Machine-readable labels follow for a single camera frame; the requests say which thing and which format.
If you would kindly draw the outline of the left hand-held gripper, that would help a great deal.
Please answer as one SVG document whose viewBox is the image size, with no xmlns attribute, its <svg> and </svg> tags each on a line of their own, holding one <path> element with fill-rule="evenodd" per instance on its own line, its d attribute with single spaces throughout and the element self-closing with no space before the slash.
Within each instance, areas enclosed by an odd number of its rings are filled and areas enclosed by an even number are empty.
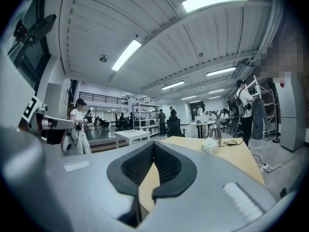
<svg viewBox="0 0 309 232">
<path fill-rule="evenodd" d="M 46 114 L 47 105 L 20 74 L 3 48 L 0 49 L 0 127 L 29 132 L 51 144 L 62 143 L 75 122 Z"/>
</svg>

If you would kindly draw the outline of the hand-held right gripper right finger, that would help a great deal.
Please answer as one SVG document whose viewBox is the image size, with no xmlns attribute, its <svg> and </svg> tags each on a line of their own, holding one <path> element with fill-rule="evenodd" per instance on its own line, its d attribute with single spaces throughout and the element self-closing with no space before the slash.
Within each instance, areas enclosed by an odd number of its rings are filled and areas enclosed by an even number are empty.
<svg viewBox="0 0 309 232">
<path fill-rule="evenodd" d="M 159 186 L 153 190 L 153 200 L 178 197 L 195 181 L 197 167 L 187 156 L 156 142 L 153 157 L 159 174 Z"/>
</svg>

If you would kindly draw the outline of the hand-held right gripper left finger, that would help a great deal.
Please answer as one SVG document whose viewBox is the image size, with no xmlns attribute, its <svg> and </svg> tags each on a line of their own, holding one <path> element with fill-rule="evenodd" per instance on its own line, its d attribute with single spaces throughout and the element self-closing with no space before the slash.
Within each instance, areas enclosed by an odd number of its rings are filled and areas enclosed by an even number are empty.
<svg viewBox="0 0 309 232">
<path fill-rule="evenodd" d="M 154 162 L 153 151 L 154 142 L 149 141 L 109 164 L 107 177 L 119 193 L 139 195 L 139 186 Z"/>
</svg>

